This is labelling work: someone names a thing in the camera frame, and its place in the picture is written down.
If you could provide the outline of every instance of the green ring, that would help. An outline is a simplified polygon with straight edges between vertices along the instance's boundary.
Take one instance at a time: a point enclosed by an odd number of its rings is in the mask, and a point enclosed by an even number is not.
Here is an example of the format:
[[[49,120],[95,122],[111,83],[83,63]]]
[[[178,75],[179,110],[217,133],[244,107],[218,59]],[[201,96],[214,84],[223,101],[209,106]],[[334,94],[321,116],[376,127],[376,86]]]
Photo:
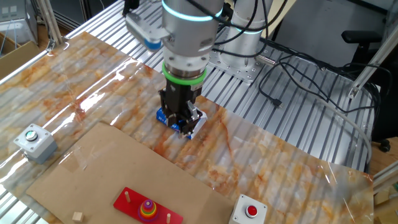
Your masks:
[[[203,75],[201,75],[200,77],[193,79],[193,80],[182,80],[179,78],[175,78],[174,76],[172,76],[166,69],[166,65],[163,62],[163,66],[162,66],[162,71],[164,76],[166,77],[166,79],[168,79],[171,82],[174,82],[176,84],[179,85],[196,85],[199,84],[201,82],[204,81],[205,77],[206,77],[206,73],[207,73],[207,69],[205,68],[205,71],[203,72]]]

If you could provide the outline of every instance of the black chair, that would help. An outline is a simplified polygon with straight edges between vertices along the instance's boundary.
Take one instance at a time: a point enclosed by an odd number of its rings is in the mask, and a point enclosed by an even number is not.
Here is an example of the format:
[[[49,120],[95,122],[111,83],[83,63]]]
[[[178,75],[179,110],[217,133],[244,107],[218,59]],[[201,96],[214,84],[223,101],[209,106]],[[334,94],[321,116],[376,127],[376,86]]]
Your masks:
[[[341,34],[343,40],[348,44],[358,44],[352,62],[368,64],[378,49],[369,49],[370,43],[381,42],[382,37],[374,31],[346,30]],[[382,105],[379,117],[374,125],[372,140],[381,143],[380,150],[390,150],[387,138],[398,136],[398,47],[387,56],[381,67],[388,69],[393,76],[392,89],[386,96],[389,86],[388,76],[377,70],[369,79],[369,82],[381,87]],[[352,65],[349,71],[361,70],[363,67]]]

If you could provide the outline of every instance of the small wooden cube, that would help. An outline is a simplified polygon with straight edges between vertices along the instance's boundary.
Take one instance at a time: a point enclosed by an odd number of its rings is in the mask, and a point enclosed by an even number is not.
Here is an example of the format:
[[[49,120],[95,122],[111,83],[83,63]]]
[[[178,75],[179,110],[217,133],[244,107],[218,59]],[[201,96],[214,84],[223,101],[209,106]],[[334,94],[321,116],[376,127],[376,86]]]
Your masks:
[[[72,220],[74,221],[74,222],[77,222],[77,223],[81,223],[82,221],[83,221],[83,213],[81,213],[81,212],[75,212],[74,214],[73,214],[73,218],[72,218]]]

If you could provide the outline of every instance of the red button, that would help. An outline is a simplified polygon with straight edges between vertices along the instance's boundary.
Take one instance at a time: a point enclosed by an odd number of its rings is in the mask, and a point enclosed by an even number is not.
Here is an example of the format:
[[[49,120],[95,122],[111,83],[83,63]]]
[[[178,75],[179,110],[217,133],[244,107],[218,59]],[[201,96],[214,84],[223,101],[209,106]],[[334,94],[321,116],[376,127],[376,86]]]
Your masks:
[[[248,216],[255,217],[257,215],[257,209],[253,205],[248,206],[247,211],[248,211]]]

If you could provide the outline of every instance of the red peg board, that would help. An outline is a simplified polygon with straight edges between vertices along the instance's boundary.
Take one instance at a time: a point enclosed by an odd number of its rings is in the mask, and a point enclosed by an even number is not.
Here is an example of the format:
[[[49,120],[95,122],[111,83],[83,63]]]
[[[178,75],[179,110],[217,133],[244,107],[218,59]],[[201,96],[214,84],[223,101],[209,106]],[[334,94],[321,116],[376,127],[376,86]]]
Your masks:
[[[129,192],[130,196],[130,203],[127,202],[126,200],[126,195],[124,194],[125,192]],[[167,214],[171,214],[171,219],[170,219],[170,224],[181,224],[183,217],[170,209],[156,203],[157,209],[158,209],[158,214],[159,216],[157,217],[156,220],[152,222],[144,222],[142,221],[139,216],[138,216],[138,209],[141,206],[141,204],[150,198],[147,198],[133,190],[131,190],[128,187],[125,187],[121,194],[119,195],[118,199],[113,203],[113,207],[116,208],[117,210],[129,215],[130,217],[135,218],[136,220],[140,221],[143,224],[166,224],[166,219],[167,219]]]

